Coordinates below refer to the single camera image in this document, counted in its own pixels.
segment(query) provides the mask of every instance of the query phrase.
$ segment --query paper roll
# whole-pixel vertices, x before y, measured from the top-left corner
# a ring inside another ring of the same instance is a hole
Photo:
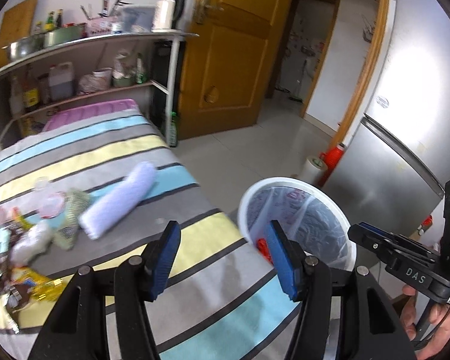
[[[315,185],[322,178],[328,167],[317,156],[309,155],[303,164],[298,179],[310,185]]]

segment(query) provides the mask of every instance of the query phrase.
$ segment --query wooden board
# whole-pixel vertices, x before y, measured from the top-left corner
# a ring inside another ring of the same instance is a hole
[[[4,13],[0,27],[0,68],[8,64],[7,50],[2,47],[30,35],[37,1],[22,1]]]

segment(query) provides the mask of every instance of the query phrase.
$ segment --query door frame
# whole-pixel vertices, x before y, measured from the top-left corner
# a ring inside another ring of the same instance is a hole
[[[275,91],[275,83],[278,79],[278,75],[280,74],[280,69],[282,68],[282,59],[285,54],[285,50],[287,49],[288,44],[288,36],[292,29],[293,20],[295,18],[296,9],[299,6],[300,0],[292,0],[290,3],[290,10],[288,11],[288,16],[285,22],[285,27],[283,29],[282,33],[282,39],[280,40],[280,44],[277,51],[277,56],[275,58],[274,67],[272,68],[271,75],[270,75],[270,81],[268,83],[267,98],[273,97],[274,91]],[[305,116],[305,113],[307,112],[308,105],[310,104],[310,99],[312,98],[313,92],[315,90],[315,86],[317,85],[318,78],[320,76],[320,73],[322,71],[323,62],[325,58],[327,57],[328,52],[328,46],[330,44],[330,39],[332,38],[332,35],[334,33],[335,23],[337,21],[337,15],[338,15],[338,8],[340,6],[340,0],[315,0],[315,1],[322,1],[324,3],[329,3],[334,5],[334,13],[331,18],[330,26],[328,28],[327,37],[325,38],[325,44],[323,46],[322,51],[322,57],[320,58],[320,62],[318,63],[315,73],[313,75],[312,82],[310,84],[310,87],[308,88],[308,92],[303,99],[303,105],[300,110],[300,117]]]
[[[375,32],[373,33],[372,42],[368,48],[362,71],[355,85],[348,107],[343,115],[342,121],[339,123],[336,134],[330,141],[329,149],[336,147],[343,141],[348,133],[356,114],[362,104],[365,93],[370,85],[370,81],[377,65],[377,60],[382,49],[383,37],[385,36],[385,27],[387,24],[388,7],[390,0],[379,0],[377,20],[375,24]]]

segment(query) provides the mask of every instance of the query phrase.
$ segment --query box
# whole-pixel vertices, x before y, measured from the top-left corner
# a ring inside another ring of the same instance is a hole
[[[154,5],[127,5],[119,11],[118,20],[122,21],[123,32],[152,32]]]

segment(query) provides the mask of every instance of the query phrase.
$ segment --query tiled floor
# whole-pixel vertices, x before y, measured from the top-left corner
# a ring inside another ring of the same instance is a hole
[[[232,212],[252,184],[297,174],[308,155],[327,148],[330,137],[300,118],[300,108],[275,92],[256,125],[182,140],[173,151],[212,204]]]

